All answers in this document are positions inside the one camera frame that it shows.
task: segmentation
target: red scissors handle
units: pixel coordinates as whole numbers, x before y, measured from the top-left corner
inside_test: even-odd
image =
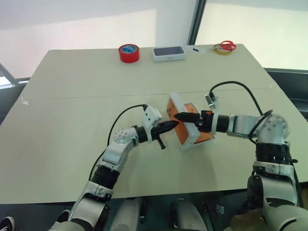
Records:
[[[236,45],[232,41],[229,41],[229,40],[221,42],[220,47],[228,51],[232,51],[236,49]]]

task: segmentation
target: table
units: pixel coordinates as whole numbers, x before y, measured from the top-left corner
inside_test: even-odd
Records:
[[[289,123],[292,157],[307,181],[308,123],[244,45],[231,55],[188,53],[186,60],[154,63],[141,49],[133,64],[117,49],[49,51],[0,126],[0,204],[74,201],[104,150],[110,127],[125,108],[146,103],[164,114],[170,92],[208,109],[204,94],[216,83],[237,80],[254,93],[263,111]],[[237,85],[217,88],[221,113],[258,115]],[[115,129],[141,125],[141,109],[124,114]],[[216,140],[180,150],[172,132],[166,145],[143,143],[131,151],[114,198],[246,188],[255,160],[248,140],[217,134]]]

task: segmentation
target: black cable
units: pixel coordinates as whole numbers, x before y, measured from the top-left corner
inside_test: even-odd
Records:
[[[296,192],[297,192],[298,203],[299,203],[300,207],[304,208],[304,202],[303,202],[303,197],[302,197],[302,189],[300,187],[299,180],[298,180],[298,177],[297,177],[297,173],[296,173],[296,170],[295,170],[295,167],[294,167],[292,161],[290,162],[290,165],[292,165],[293,168],[294,168],[295,188],[296,188]]]
[[[111,129],[110,129],[110,131],[109,131],[108,141],[107,141],[107,147],[108,147],[108,145],[109,145],[109,143],[110,143],[110,137],[111,137],[112,130],[114,129],[114,126],[115,126],[116,122],[118,121],[118,119],[119,119],[119,118],[121,117],[121,115],[123,115],[126,111],[128,111],[128,110],[130,110],[130,109],[132,109],[132,108],[135,108],[135,107],[143,107],[143,110],[145,110],[145,109],[148,107],[148,105],[146,105],[146,104],[138,104],[138,105],[135,105],[135,106],[131,106],[131,107],[125,109],[123,112],[121,112],[121,113],[118,115],[118,117],[117,117],[116,120],[114,121],[114,123],[113,123],[113,125],[111,126]],[[94,170],[94,167],[95,167],[96,162],[102,157],[102,155],[104,154],[105,150],[102,152],[102,154],[100,154],[100,156],[99,156],[99,157],[96,159],[96,161],[94,162],[94,165],[93,165],[93,167],[92,167],[92,169],[91,169],[91,172],[90,172],[90,175],[89,175],[89,180],[91,180],[91,176],[92,176],[92,173],[93,173],[93,170]]]
[[[257,100],[255,99],[253,93],[251,92],[251,90],[250,90],[245,84],[243,84],[243,83],[241,83],[241,82],[237,82],[237,81],[226,81],[226,82],[218,83],[218,84],[216,84],[215,86],[213,86],[213,87],[211,88],[209,94],[211,94],[212,91],[213,91],[216,87],[219,87],[219,86],[224,85],[224,84],[230,84],[230,83],[238,84],[238,85],[242,86],[243,88],[245,88],[246,91],[248,91],[249,95],[251,96],[252,100],[254,101],[254,103],[255,103],[255,105],[256,105],[256,107],[257,107],[257,109],[258,109],[260,115],[263,115],[263,112],[262,112],[262,110],[261,110],[261,108],[260,108],[260,106],[259,106]]]
[[[251,129],[250,133],[248,134],[248,138],[249,140],[254,143],[257,144],[253,139],[252,139],[252,135],[254,134],[255,130],[257,129],[257,127],[262,123],[263,120],[265,120],[266,117],[268,117],[271,113],[273,112],[273,110],[269,110],[266,113],[263,114],[262,118],[260,118],[258,120],[258,122],[254,125],[254,127]]]

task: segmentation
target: shoe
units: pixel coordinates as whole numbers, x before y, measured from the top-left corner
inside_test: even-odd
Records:
[[[0,231],[15,231],[15,221],[12,217],[3,218],[0,222]]]
[[[59,223],[62,223],[64,221],[67,221],[68,220],[68,216],[69,216],[69,213],[71,212],[71,210],[64,210],[60,216],[58,217],[57,221],[50,227],[49,230],[51,230],[52,228],[56,227]]]

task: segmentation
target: red tape roll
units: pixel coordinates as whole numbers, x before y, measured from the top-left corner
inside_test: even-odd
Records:
[[[134,63],[139,60],[139,47],[134,44],[125,44],[119,47],[121,61]]]

